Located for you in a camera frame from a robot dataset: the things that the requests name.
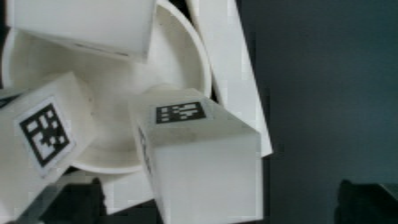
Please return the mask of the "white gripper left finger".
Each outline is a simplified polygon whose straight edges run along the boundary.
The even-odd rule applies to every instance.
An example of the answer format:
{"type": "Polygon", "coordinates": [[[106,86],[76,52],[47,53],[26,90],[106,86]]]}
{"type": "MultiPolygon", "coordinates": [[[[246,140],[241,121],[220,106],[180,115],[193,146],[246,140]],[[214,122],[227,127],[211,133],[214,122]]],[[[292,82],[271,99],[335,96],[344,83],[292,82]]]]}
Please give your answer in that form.
{"type": "Polygon", "coordinates": [[[99,224],[104,215],[102,186],[93,178],[60,189],[49,187],[10,224],[99,224]]]}

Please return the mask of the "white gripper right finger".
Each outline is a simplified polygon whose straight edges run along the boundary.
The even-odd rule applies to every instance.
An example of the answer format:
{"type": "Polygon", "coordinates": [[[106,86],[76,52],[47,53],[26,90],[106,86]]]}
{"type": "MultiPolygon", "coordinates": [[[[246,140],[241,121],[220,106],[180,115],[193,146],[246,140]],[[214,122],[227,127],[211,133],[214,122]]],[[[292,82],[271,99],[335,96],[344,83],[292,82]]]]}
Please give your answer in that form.
{"type": "Polygon", "coordinates": [[[379,184],[340,181],[335,224],[398,224],[398,200],[379,184]]]}

